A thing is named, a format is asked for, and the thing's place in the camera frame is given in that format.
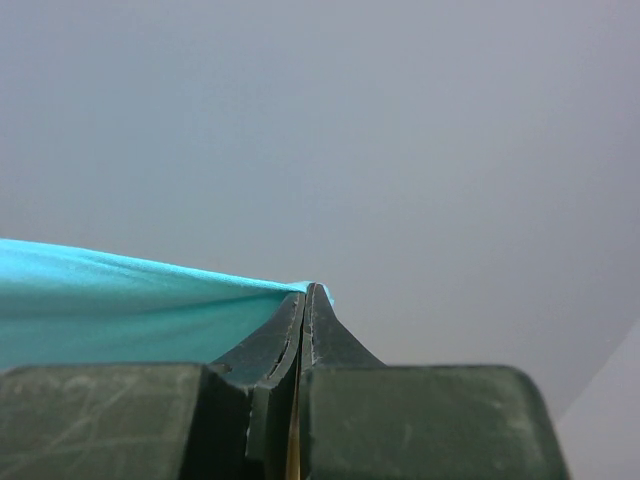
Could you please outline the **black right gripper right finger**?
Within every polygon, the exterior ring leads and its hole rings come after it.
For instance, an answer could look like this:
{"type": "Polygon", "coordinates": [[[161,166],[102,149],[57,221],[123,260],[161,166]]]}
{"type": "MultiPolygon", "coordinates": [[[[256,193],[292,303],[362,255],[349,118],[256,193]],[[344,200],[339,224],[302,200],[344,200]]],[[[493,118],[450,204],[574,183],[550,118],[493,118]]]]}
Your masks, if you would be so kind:
{"type": "Polygon", "coordinates": [[[303,317],[305,479],[566,479],[532,379],[506,365],[388,366],[312,284],[303,317]]]}

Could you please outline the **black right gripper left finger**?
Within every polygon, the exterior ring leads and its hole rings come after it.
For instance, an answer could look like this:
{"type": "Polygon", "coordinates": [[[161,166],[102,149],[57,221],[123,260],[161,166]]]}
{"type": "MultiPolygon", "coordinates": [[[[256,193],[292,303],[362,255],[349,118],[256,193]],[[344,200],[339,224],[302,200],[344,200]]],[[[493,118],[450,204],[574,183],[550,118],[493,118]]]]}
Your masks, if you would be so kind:
{"type": "Polygon", "coordinates": [[[283,479],[305,298],[210,364],[28,366],[1,376],[5,479],[283,479]]]}

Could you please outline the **turquoise t shirt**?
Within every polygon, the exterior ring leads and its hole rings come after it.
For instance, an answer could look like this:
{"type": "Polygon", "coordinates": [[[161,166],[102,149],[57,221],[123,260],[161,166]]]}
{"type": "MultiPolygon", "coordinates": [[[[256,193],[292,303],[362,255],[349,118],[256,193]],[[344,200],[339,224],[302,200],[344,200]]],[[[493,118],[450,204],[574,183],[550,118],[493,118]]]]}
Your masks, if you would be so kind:
{"type": "Polygon", "coordinates": [[[1,366],[208,363],[309,285],[2,239],[1,366]]]}

